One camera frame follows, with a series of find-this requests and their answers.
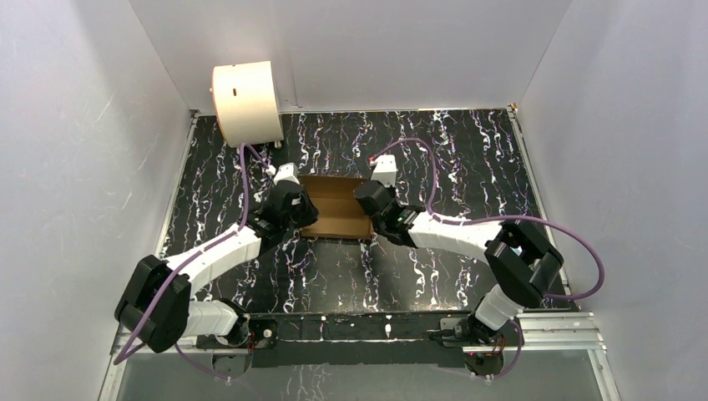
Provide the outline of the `brown cardboard box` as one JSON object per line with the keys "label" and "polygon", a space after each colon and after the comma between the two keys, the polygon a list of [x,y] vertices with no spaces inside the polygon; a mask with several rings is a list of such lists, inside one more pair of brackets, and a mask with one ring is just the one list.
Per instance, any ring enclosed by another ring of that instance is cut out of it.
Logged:
{"label": "brown cardboard box", "polygon": [[312,204],[318,210],[317,221],[301,230],[305,237],[371,240],[370,217],[354,197],[355,189],[366,180],[361,178],[300,175]]}

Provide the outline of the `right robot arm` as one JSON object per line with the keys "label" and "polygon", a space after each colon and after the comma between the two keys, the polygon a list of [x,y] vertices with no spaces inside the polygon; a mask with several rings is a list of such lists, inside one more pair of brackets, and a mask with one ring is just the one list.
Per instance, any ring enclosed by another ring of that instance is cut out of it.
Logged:
{"label": "right robot arm", "polygon": [[497,283],[471,313],[472,339],[493,345],[503,326],[525,308],[539,307],[564,259],[527,216],[468,224],[400,204],[393,189],[367,180],[353,192],[374,231],[392,244],[450,251],[489,266]]}

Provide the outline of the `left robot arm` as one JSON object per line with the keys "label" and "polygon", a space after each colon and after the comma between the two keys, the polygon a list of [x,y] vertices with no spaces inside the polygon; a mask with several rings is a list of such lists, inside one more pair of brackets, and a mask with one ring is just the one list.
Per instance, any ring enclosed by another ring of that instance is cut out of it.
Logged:
{"label": "left robot arm", "polygon": [[244,226],[233,225],[179,255],[139,260],[114,317],[155,353],[195,336],[215,336],[238,348],[251,334],[245,309],[228,299],[196,302],[195,294],[230,269],[265,255],[288,231],[309,226],[317,217],[299,180],[279,180],[250,208]]}

